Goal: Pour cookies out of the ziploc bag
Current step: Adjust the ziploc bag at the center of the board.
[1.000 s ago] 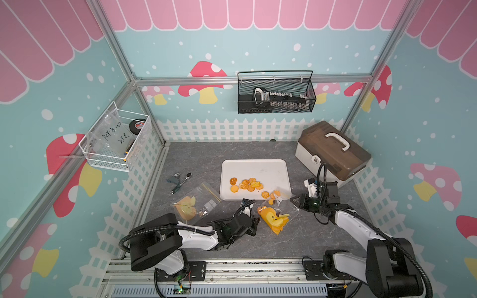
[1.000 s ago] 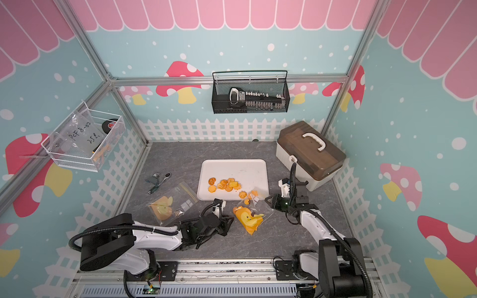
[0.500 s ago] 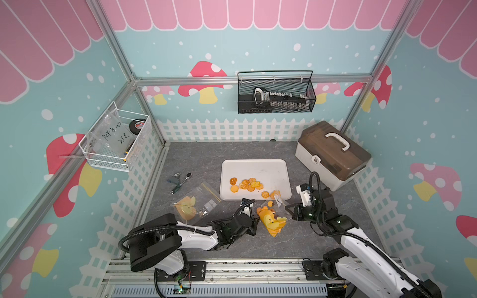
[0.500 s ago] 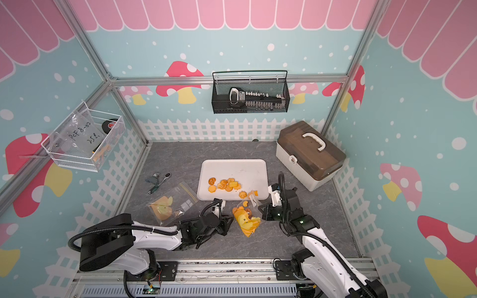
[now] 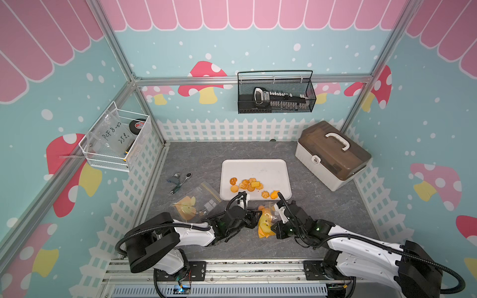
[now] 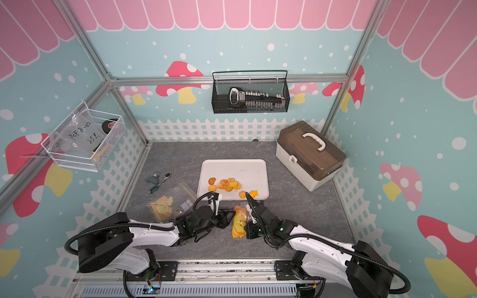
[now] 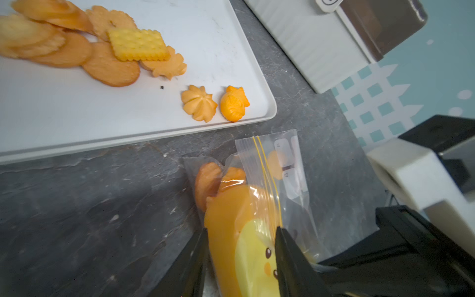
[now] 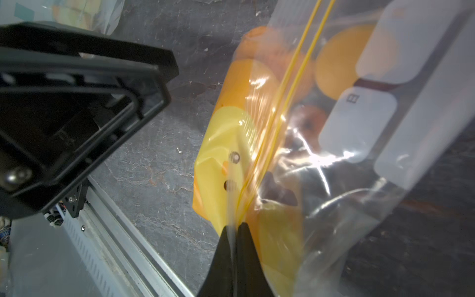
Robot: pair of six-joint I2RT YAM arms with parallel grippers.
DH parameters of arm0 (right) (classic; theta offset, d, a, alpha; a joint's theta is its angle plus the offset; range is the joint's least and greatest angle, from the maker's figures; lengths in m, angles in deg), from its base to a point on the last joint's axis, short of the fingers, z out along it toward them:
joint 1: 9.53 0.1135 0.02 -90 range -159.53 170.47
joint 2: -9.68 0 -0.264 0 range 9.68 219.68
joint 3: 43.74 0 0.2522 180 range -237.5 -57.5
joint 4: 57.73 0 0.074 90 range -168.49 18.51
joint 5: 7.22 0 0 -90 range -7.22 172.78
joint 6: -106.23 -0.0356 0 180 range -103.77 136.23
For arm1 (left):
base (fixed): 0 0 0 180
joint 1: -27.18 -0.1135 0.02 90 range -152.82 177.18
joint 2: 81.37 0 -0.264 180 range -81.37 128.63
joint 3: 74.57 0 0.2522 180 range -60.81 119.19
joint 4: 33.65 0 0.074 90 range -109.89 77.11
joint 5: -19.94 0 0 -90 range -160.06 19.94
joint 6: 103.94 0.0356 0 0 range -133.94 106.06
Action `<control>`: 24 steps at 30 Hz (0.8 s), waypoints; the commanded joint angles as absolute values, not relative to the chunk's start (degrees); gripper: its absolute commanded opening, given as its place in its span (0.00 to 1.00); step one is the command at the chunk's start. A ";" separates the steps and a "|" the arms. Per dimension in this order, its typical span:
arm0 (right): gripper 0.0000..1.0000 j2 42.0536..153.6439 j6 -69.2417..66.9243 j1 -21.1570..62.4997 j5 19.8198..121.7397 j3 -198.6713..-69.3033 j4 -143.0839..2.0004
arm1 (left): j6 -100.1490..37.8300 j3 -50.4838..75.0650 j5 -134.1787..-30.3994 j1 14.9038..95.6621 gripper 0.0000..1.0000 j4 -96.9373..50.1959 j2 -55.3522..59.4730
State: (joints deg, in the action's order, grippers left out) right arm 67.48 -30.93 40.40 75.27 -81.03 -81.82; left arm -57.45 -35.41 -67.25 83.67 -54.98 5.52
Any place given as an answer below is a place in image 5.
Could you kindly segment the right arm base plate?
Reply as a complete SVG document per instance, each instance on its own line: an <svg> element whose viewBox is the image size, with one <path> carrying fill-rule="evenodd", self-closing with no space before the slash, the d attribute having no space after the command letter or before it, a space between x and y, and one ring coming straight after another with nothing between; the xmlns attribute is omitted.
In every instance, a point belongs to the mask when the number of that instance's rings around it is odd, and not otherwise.
<svg viewBox="0 0 477 298"><path fill-rule="evenodd" d="M323 264L321 260L303 261L304 274L307 281L344 281L352 280L350 276L345 276L338 269Z"/></svg>

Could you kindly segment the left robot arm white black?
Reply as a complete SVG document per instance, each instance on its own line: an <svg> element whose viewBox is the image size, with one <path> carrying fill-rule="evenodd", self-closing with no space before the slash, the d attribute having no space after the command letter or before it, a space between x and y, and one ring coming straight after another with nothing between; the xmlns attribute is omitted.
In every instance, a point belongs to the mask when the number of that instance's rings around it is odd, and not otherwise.
<svg viewBox="0 0 477 298"><path fill-rule="evenodd" d="M140 273L150 268L176 274L188 269L183 247L210 247L227 243L243 228L258 226L261 211L247 207L248 195L240 192L225 209L200 223L174 220L163 212L132 228L115 245L115 251L129 261L130 271Z"/></svg>

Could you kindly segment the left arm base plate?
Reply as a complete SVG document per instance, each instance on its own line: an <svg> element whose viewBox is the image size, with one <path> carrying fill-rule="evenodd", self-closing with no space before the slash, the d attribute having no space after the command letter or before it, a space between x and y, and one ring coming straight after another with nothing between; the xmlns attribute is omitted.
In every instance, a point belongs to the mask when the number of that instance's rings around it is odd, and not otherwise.
<svg viewBox="0 0 477 298"><path fill-rule="evenodd" d="M177 273L160 273L158 279L174 282L205 281L206 266L207 263L205 261L191 261Z"/></svg>

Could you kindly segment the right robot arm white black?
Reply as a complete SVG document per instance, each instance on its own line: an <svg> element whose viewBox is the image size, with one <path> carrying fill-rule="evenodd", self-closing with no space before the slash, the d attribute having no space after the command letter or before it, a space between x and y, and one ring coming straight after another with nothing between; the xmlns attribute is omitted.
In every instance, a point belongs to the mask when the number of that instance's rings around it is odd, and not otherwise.
<svg viewBox="0 0 477 298"><path fill-rule="evenodd" d="M329 279L366 279L399 290L406 298L438 298L465 289L453 269L436 263L417 243L388 243L364 237L323 219L314 220L295 201L277 192L277 238L294 238L304 248L326 248L321 267Z"/></svg>

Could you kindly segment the ziploc bag with yellow snack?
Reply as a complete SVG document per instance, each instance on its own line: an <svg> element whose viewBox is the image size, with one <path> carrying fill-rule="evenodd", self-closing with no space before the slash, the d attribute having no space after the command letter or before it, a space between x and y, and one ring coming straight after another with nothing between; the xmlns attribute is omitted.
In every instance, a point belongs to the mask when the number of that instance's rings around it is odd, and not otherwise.
<svg viewBox="0 0 477 298"><path fill-rule="evenodd" d="M258 211L261 215L258 220L258 236L259 238L269 238L276 235L272 230L277 217L275 216L275 207L273 204L268 203L258 206Z"/></svg>

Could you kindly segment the clear ziploc bag of cookies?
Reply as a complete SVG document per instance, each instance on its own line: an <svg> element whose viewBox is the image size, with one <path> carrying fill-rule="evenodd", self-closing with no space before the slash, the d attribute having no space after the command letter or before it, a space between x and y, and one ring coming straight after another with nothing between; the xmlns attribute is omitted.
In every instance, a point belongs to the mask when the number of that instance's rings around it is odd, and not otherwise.
<svg viewBox="0 0 477 298"><path fill-rule="evenodd" d="M180 222L200 223L211 216L221 202L219 193L209 183L202 182L171 205L171 217Z"/></svg>

